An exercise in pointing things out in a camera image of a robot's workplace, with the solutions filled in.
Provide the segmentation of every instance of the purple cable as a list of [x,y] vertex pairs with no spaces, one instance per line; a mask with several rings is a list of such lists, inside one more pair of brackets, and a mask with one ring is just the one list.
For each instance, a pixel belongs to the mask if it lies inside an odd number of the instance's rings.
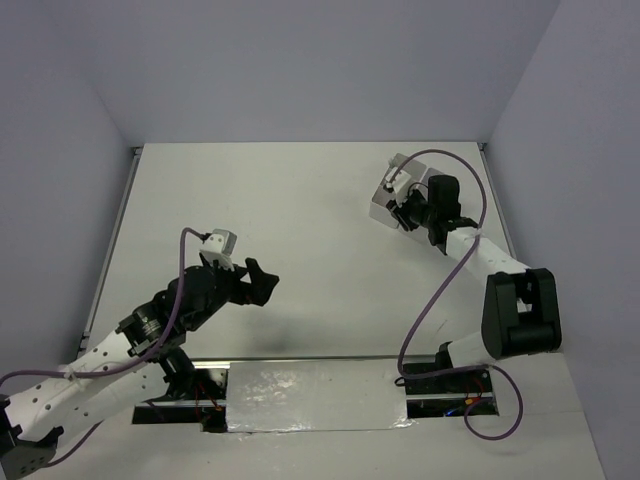
[[[110,375],[117,375],[119,373],[126,372],[132,368],[137,367],[141,363],[146,362],[150,358],[152,358],[158,350],[162,347],[164,342],[169,337],[171,330],[173,329],[173,325],[176,323],[176,319],[178,318],[178,311],[180,310],[180,302],[182,301],[182,290],[184,288],[184,264],[185,264],[185,250],[186,250],[186,238],[187,234],[190,233],[195,235],[199,239],[203,239],[203,235],[201,233],[196,232],[192,228],[185,227],[182,230],[182,234],[180,235],[180,272],[178,274],[178,288],[176,292],[176,299],[173,303],[173,308],[171,310],[171,315],[169,316],[169,322],[162,332],[162,336],[156,341],[156,343],[151,347],[147,352],[127,363],[125,365],[121,365],[120,367],[116,367],[113,370],[107,371],[99,371],[99,372],[75,372],[74,375],[77,378],[100,378],[100,377],[108,377]],[[2,378],[0,378],[0,387],[13,377],[20,376],[42,376],[42,377],[50,377],[50,378],[64,378],[65,372],[58,372],[55,370],[17,370],[15,372],[7,373]]]
[[[467,162],[464,158],[456,155],[455,153],[447,152],[446,150],[440,150],[440,149],[437,149],[437,148],[429,148],[429,149],[426,149],[426,150],[420,150],[419,152],[416,152],[413,155],[411,155],[408,158],[406,158],[398,166],[398,169],[391,176],[389,182],[393,182],[395,180],[396,176],[398,175],[398,173],[409,162],[411,162],[415,158],[417,158],[417,157],[419,157],[421,155],[425,155],[427,153],[439,153],[441,155],[446,155],[448,157],[451,157],[451,158],[459,161],[460,163],[462,163],[467,168],[467,170],[469,170],[471,172],[471,174],[473,175],[473,177],[475,178],[475,180],[476,180],[476,182],[478,184],[478,187],[480,188],[480,195],[482,196],[482,212],[480,214],[480,220],[478,221],[478,229],[481,229],[482,226],[484,225],[484,220],[485,220],[485,218],[487,216],[487,192],[484,189],[484,185],[482,184],[482,180],[480,179],[480,176],[478,175],[478,172],[476,172],[476,170],[471,166],[471,164],[469,162]],[[469,260],[471,255],[473,255],[473,253],[478,248],[479,244],[480,244],[480,236],[478,235],[475,238],[475,240],[473,241],[473,245],[471,245],[471,248],[469,249],[469,251],[464,255],[464,257],[462,257],[462,259],[458,262],[458,264],[451,271],[451,273],[447,276],[447,278],[444,279],[442,284],[438,287],[436,292],[429,299],[429,301],[427,302],[425,307],[422,309],[422,311],[418,315],[418,318],[416,318],[415,322],[413,323],[413,325],[409,329],[409,332],[407,333],[407,336],[405,337],[404,341],[402,342],[402,347],[400,348],[400,353],[398,354],[398,373],[400,373],[400,375],[403,378],[407,379],[407,380],[424,380],[424,379],[427,379],[427,378],[434,378],[434,377],[439,377],[439,376],[442,376],[442,375],[449,375],[449,374],[452,374],[452,373],[471,372],[471,371],[475,371],[475,370],[484,370],[484,369],[487,369],[487,368],[492,368],[492,369],[497,370],[498,372],[500,372],[502,375],[505,376],[507,381],[513,387],[513,389],[514,389],[514,391],[516,393],[516,396],[518,397],[518,416],[516,418],[515,423],[513,424],[513,426],[507,432],[503,433],[502,435],[495,436],[495,437],[484,435],[484,434],[481,434],[480,432],[474,430],[471,427],[471,425],[469,423],[469,419],[467,417],[469,416],[469,413],[478,404],[486,403],[486,402],[490,401],[489,399],[480,400],[480,401],[478,401],[476,403],[472,403],[471,405],[469,405],[467,407],[467,409],[465,410],[464,420],[465,420],[465,425],[467,426],[469,431],[471,433],[473,433],[474,435],[476,435],[477,437],[482,438],[484,440],[502,440],[504,438],[507,438],[513,432],[516,431],[516,429],[520,426],[520,422],[522,421],[522,416],[524,414],[524,403],[522,401],[522,395],[520,393],[520,390],[518,389],[518,386],[513,381],[513,379],[509,376],[509,374],[507,372],[505,372],[502,368],[497,367],[495,365],[469,365],[469,366],[466,366],[466,367],[446,368],[446,369],[443,369],[443,370],[437,370],[435,372],[419,373],[419,374],[411,374],[411,373],[406,373],[404,371],[404,357],[405,357],[405,355],[407,353],[407,349],[409,348],[411,340],[413,339],[414,335],[418,331],[418,328],[422,324],[422,321],[429,314],[429,312],[431,311],[431,309],[433,308],[435,303],[440,299],[440,297],[442,296],[444,291],[447,289],[447,287],[451,284],[451,282],[456,277],[456,275],[458,275],[460,270],[462,270],[462,268],[465,266],[465,264],[467,263],[467,261]]]
[[164,415],[162,414],[162,409],[160,407],[158,407],[155,403],[153,403],[151,400],[147,400],[146,402],[147,405],[149,405],[151,407],[151,409],[154,411],[154,413],[156,414],[156,416],[160,419],[160,421],[162,423],[166,423],[167,419],[164,418]]
[[74,453],[76,453],[78,451],[78,449],[85,444],[85,442],[87,440],[89,440],[89,437],[91,436],[91,434],[93,432],[95,432],[98,427],[102,425],[102,422],[100,423],[96,423],[93,427],[91,427],[89,430],[87,430],[87,433],[84,434],[84,436],[78,441],[78,443],[76,443],[71,450],[69,450],[67,453],[65,453],[63,456],[61,456],[58,460],[54,460],[52,462],[47,463],[44,467],[42,468],[49,468],[49,467],[55,467],[56,465],[60,465],[62,462],[64,462],[67,458],[69,458],[71,455],[73,455]]
[[498,367],[497,365],[484,365],[484,367],[492,368],[493,370],[500,372],[513,387],[513,391],[516,393],[516,397],[518,398],[518,415],[516,416],[516,421],[513,422],[513,425],[511,425],[511,428],[509,428],[509,430],[507,430],[506,432],[500,435],[491,436],[491,435],[485,435],[484,433],[478,432],[475,428],[471,426],[471,423],[469,423],[469,414],[478,405],[482,403],[489,403],[492,401],[489,398],[484,398],[484,399],[478,400],[475,403],[472,403],[466,408],[466,410],[464,411],[464,424],[466,425],[467,429],[469,429],[471,433],[473,433],[476,437],[481,438],[482,440],[490,440],[490,441],[504,440],[505,438],[510,437],[520,426],[520,423],[522,422],[522,417],[524,416],[524,401],[522,400],[522,394],[520,393],[520,389],[516,385],[516,382],[513,381],[513,378],[511,378],[511,375],[509,375],[506,371],[504,371],[502,368]]

